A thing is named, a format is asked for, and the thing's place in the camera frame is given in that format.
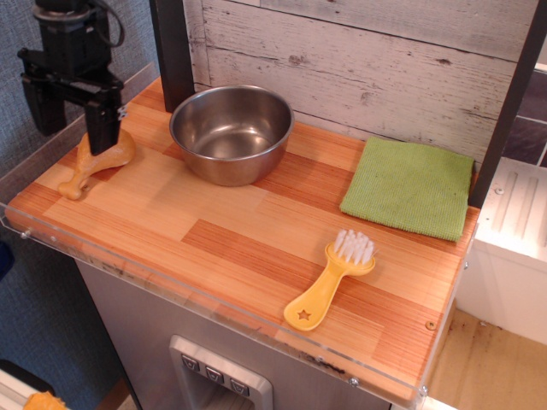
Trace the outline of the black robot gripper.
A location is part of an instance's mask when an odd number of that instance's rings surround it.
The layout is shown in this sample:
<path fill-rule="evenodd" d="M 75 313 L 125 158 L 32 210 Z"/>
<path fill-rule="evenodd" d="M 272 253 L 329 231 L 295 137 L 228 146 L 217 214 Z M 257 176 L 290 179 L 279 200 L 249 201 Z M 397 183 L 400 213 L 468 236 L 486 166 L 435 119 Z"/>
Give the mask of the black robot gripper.
<path fill-rule="evenodd" d="M 21 81 L 27 105 L 45 136 L 67 126 L 65 103 L 85 108 L 90 150 L 100 155 L 118 143 L 123 84 L 109 71 L 112 49 L 123 44 L 119 26 L 113 40 L 109 12 L 35 12 L 41 50 L 22 48 Z"/>

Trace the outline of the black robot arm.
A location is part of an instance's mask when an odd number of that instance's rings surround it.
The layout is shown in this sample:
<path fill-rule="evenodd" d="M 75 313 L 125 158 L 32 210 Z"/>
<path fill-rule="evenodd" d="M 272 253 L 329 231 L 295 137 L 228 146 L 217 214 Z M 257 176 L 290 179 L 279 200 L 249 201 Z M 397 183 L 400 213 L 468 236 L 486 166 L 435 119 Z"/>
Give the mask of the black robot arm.
<path fill-rule="evenodd" d="M 113 42 L 104 1 L 37 1 L 41 50 L 18 52 L 26 102 L 38 130 L 50 136 L 67 126 L 65 103 L 85 111 L 90 152 L 100 155 L 118 143 L 123 83 L 109 71 L 111 50 L 125 39 L 124 28 Z"/>

